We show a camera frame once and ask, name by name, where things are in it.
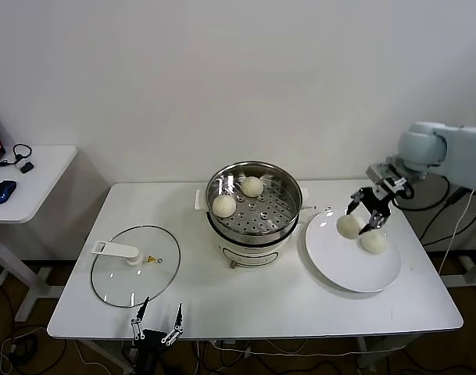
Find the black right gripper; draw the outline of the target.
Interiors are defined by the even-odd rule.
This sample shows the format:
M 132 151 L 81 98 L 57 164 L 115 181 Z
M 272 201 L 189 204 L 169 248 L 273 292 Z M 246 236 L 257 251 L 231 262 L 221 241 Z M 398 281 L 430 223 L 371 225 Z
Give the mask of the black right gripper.
M 361 200 L 364 207 L 371 214 L 368 223 L 360 230 L 359 235 L 380 229 L 386 223 L 386 216 L 384 215 L 391 214 L 388 207 L 390 197 L 385 195 L 383 198 L 379 198 L 372 187 L 363 187 L 362 191 L 357 191 L 350 198 L 351 202 L 347 206 L 347 214 L 351 214 L 359 206 Z

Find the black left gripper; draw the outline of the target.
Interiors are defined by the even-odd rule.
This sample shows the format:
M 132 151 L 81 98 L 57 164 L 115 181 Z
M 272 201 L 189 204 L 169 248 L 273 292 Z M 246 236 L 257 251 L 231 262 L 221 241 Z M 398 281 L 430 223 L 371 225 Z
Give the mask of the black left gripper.
M 157 330 L 143 330 L 142 320 L 148 303 L 149 297 L 144 300 L 136 317 L 131 319 L 134 346 L 139 351 L 162 352 L 166 350 L 168 346 L 171 346 L 184 333 L 183 303 L 179 303 L 174 326 L 169 333 Z

